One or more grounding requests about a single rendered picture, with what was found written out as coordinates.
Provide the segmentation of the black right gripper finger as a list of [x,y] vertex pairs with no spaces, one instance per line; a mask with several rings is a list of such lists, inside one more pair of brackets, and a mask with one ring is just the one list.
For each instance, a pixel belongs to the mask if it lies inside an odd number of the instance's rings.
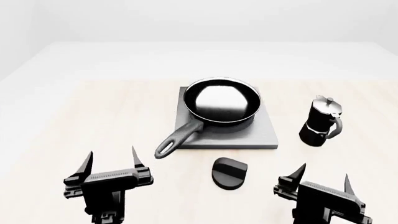
[[305,173],[307,164],[300,166],[294,173],[278,178],[278,186],[282,188],[298,188],[300,181]]
[[344,182],[344,193],[352,200],[356,200],[356,195],[354,190],[351,186],[351,182],[349,180],[348,174],[345,175],[345,182]]

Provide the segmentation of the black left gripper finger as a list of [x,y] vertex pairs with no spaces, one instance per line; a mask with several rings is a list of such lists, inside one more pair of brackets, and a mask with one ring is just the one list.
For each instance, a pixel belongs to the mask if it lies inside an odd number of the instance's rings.
[[93,152],[90,151],[79,167],[79,169],[71,176],[63,180],[65,185],[78,185],[84,182],[84,180],[91,174],[93,165]]
[[138,169],[138,168],[144,167],[143,163],[141,162],[141,160],[137,156],[134,147],[132,147],[132,155],[133,155],[133,159],[134,159],[134,168]]

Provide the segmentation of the black stove knob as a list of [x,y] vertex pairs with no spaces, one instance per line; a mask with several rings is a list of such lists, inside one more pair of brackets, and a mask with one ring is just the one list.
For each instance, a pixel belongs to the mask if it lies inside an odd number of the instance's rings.
[[211,177],[219,188],[223,190],[236,190],[243,185],[247,171],[247,164],[221,157],[214,161]]

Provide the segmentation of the grey square stove plate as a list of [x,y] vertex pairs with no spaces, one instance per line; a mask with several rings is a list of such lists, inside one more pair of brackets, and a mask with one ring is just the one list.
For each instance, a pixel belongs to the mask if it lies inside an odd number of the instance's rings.
[[[190,119],[190,113],[183,104],[183,93],[178,97],[175,130]],[[261,107],[251,121],[239,126],[208,126],[201,133],[194,133],[178,149],[277,149],[278,139],[266,107]]]

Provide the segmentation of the black frying pan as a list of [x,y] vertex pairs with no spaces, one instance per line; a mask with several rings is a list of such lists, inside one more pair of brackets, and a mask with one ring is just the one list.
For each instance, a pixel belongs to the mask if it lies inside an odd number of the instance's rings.
[[261,107],[261,95],[246,82],[228,77],[203,78],[183,93],[190,119],[165,138],[154,153],[156,159],[169,156],[192,134],[208,126],[239,126],[254,119]]

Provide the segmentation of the black moka pot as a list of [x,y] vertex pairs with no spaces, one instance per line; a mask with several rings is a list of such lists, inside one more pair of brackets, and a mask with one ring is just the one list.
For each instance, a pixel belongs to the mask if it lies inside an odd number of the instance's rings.
[[322,146],[327,139],[332,139],[342,132],[342,112],[341,105],[333,98],[317,95],[299,132],[300,139],[312,147]]

